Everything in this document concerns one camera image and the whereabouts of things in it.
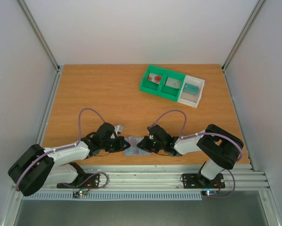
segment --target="gray wall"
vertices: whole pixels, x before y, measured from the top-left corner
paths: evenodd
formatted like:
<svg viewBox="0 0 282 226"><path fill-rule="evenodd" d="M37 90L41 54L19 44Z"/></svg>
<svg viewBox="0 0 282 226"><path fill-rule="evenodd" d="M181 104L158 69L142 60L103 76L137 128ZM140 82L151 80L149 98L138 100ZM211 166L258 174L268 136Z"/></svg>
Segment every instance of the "gray wall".
<svg viewBox="0 0 282 226"><path fill-rule="evenodd" d="M282 0L267 0L227 69L245 138L282 216Z"/></svg>
<svg viewBox="0 0 282 226"><path fill-rule="evenodd" d="M26 0L57 62L223 64L257 0Z"/></svg>
<svg viewBox="0 0 282 226"><path fill-rule="evenodd" d="M0 217L7 170L32 144L55 71L15 0L0 1Z"/></svg>

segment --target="purple cable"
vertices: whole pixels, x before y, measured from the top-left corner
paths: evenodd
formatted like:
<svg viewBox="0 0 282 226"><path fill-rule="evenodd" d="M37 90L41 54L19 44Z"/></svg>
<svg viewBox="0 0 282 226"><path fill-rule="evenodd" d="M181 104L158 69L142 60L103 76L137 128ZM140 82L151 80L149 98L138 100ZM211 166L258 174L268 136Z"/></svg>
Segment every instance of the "purple cable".
<svg viewBox="0 0 282 226"><path fill-rule="evenodd" d="M170 112L181 112L181 113L184 115L184 117L185 117L185 121L184 121L183 127L182 127L182 129L181 129L181 131L180 131L180 133L179 133L179 136L178 136L179 138L181 138L182 135L183 135L183 131L184 131L184 129L185 129L186 123L187 123L187 116L186 116L186 114L185 114L183 111L181 111L181 110L174 109L174 110L170 110L170 111L165 112L165 113L162 114L157 120L155 120L155 122L150 126L150 128L153 127L164 115L166 115L166 114L168 114L168 113L170 113Z"/></svg>
<svg viewBox="0 0 282 226"><path fill-rule="evenodd" d="M97 112L96 110L92 109L92 108L83 108L80 113L79 113L79 116L78 116L78 130L79 130L79 140L77 141L76 145L78 145L80 143L80 140L81 140L81 114L82 112L84 112L85 110L90 110L90 111L93 111L95 112L101 119L103 122L105 122L104 118L99 114L99 112Z"/></svg>
<svg viewBox="0 0 282 226"><path fill-rule="evenodd" d="M90 178L92 178L92 177L94 177L94 176L96 176L96 175L99 175L99 174L102 174L102 175L104 175L105 177L106 177L106 182L105 182L105 184L104 185L102 185L102 186L100 186L100 187L91 187L90 189L101 189L101 188L105 188L106 187L106 185L108 184L108 182L109 182L109 176L106 174L106 173L104 173L104 172L98 172L98 173L94 173L94 174L92 174L92 175L90 175L87 179L85 179L82 183L80 183L77 187L75 187L75 186L73 186L73 185L69 185L69 184L67 184L67 183L62 183L63 185L65 185L65 186L67 186L67 187L71 187L71 188L79 188L81 185L83 185L85 182L87 182Z"/></svg>
<svg viewBox="0 0 282 226"><path fill-rule="evenodd" d="M236 181L235 181L235 177L233 175L233 173L227 169L227 171L231 174L232 179L233 179L233 189L230 192L230 194L226 195L226 196L222 196L222 197L218 197L218 196L214 196L214 195L203 195L203 197L208 197L208 198L213 198L213 199L225 199L230 197L234 192L235 192L235 188L236 188Z"/></svg>
<svg viewBox="0 0 282 226"><path fill-rule="evenodd" d="M237 161L240 161L243 158L243 152L242 152L242 149L240 148L240 146L235 141L233 141L231 138L229 138L227 136L224 136L222 134L219 134L219 133L206 133L206 132L196 133L196 134L193 134L193 135L182 137L182 139L184 140L184 139L188 139L188 138L199 137L199 136L202 136L202 135L217 136L217 137L221 137L223 139L226 139L227 141L230 141L238 149L238 151L240 152L240 156L237 159Z"/></svg>
<svg viewBox="0 0 282 226"><path fill-rule="evenodd" d="M19 190L19 184L20 182L23 180L24 176L27 174L27 172L40 160L42 159L43 157L47 156L48 154L51 154L53 152L60 152L62 150L66 150L66 149L69 149L69 148L73 148L73 147L76 147L79 143L80 143L80 140L81 140L81 114L82 112L84 112L85 110L91 110L93 112L95 112L101 119L103 122L105 122L105 120L103 119L103 117L94 109L92 108L83 108L80 113L79 113L79 116L78 116L78 130L79 130L79 139L76 143L74 143L73 145L66 145L66 146L61 146L59 148L56 148L55 151L49 151L49 152L46 152L42 155L40 155L39 157L37 157L22 173L22 175L20 175L20 177L18 178L17 182L16 182L16 185L15 185L15 190L16 191L20 191Z"/></svg>

